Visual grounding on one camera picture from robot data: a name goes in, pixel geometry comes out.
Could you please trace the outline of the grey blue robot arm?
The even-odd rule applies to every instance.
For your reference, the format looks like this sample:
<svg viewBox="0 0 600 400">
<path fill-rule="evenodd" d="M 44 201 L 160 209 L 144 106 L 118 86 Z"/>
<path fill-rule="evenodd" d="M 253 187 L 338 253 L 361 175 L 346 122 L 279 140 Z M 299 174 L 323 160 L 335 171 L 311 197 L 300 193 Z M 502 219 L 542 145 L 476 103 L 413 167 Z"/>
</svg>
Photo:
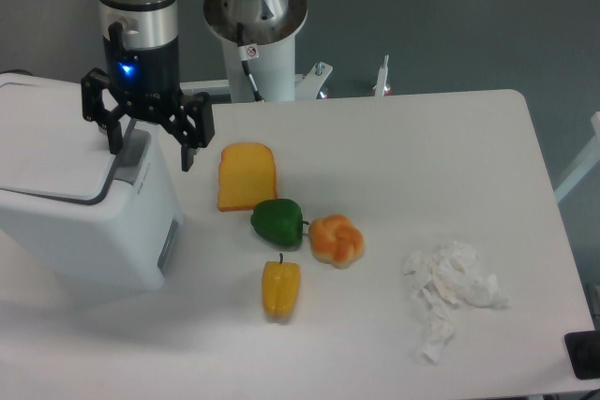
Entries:
<svg viewBox="0 0 600 400">
<path fill-rule="evenodd" d="M 197 151 L 214 137 L 207 94 L 187 96 L 180 86 L 177 0 L 98 0 L 105 70 L 81 81 L 82 117 L 106 133 L 109 150 L 124 146 L 124 116 L 162 126 L 181 145 L 189 170 Z"/>
</svg>

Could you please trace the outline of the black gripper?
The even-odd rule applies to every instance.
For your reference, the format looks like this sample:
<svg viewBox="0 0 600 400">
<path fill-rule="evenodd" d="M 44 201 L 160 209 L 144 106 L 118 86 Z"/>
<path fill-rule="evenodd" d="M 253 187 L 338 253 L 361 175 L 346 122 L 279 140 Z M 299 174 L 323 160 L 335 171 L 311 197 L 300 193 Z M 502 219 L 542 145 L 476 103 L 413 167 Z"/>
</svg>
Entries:
<svg viewBox="0 0 600 400">
<path fill-rule="evenodd" d="M 106 133 L 111 154 L 121 152 L 124 138 L 120 119 L 125 112 L 120 105 L 108 110 L 103 100 L 103 92 L 112 86 L 117 101 L 131 103 L 129 115 L 171 131 L 181 145 L 181 169 L 189 171 L 198 151 L 214 138 L 215 123 L 207 93 L 181 92 L 179 40 L 153 49 L 117 53 L 104 39 L 103 47 L 108 75 L 93 68 L 81 80 L 83 119 L 95 122 Z"/>
</svg>

